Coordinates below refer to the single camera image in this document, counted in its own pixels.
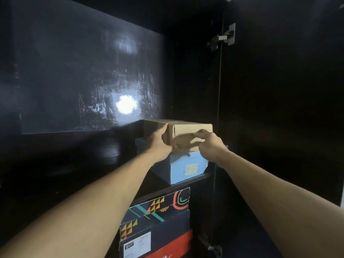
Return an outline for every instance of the metal hinge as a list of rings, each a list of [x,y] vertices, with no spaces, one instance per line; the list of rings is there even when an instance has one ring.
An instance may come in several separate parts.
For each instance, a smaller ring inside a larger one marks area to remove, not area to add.
[[[206,234],[198,235],[198,239],[203,243],[205,248],[207,248],[208,251],[213,251],[216,258],[222,258],[222,247],[219,245],[211,245],[208,242],[208,236]]]
[[[228,45],[234,44],[235,40],[235,23],[229,26],[229,29],[225,32],[224,35],[216,35],[212,38],[211,41],[207,42],[207,47],[210,47],[212,51],[217,50],[218,43],[223,41],[228,43]]]

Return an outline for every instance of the blue box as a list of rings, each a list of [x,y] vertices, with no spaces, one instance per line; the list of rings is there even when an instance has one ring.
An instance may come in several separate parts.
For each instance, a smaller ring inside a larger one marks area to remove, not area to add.
[[[141,154],[146,147],[146,141],[144,138],[137,138],[135,144],[137,154]],[[196,151],[184,155],[170,154],[165,160],[152,166],[151,171],[172,185],[204,173],[207,166],[208,161]]]

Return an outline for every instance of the cardboard box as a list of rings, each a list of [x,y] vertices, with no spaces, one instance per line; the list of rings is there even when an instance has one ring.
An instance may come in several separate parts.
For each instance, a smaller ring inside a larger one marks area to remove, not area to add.
[[[153,253],[190,229],[190,188],[130,207],[119,228],[120,257]]]
[[[162,140],[166,145],[176,145],[180,149],[189,152],[198,151],[198,147],[191,147],[192,143],[202,141],[191,134],[205,129],[213,132],[212,124],[202,124],[195,122],[168,120],[168,119],[146,119],[144,120],[144,138],[148,138],[155,130],[168,123],[166,132],[162,135]]]
[[[144,151],[146,141],[143,138],[135,139],[137,154]],[[204,173],[208,161],[204,159],[199,151],[187,154],[170,154],[165,160],[155,163],[151,171],[170,185],[185,179]]]
[[[192,230],[144,258],[180,258],[191,249]]]

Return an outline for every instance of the black shelf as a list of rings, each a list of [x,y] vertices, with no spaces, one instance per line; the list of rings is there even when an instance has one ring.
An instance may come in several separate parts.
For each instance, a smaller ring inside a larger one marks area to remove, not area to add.
[[[213,176],[213,171],[211,170],[212,169],[208,167],[203,174],[194,176],[193,178],[186,179],[173,185],[169,185],[155,173],[149,171],[144,181],[142,182],[142,185],[137,192],[133,202],[131,203],[131,206],[157,198],[179,188],[187,187],[188,185],[201,181],[203,179],[210,178]]]

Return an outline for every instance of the label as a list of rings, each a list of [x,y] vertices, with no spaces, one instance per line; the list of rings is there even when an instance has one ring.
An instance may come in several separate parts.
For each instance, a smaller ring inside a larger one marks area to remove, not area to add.
[[[151,232],[139,236],[123,246],[124,258],[137,258],[151,250]]]
[[[197,170],[198,170],[198,164],[187,165],[187,168],[185,169],[185,175],[196,174]]]

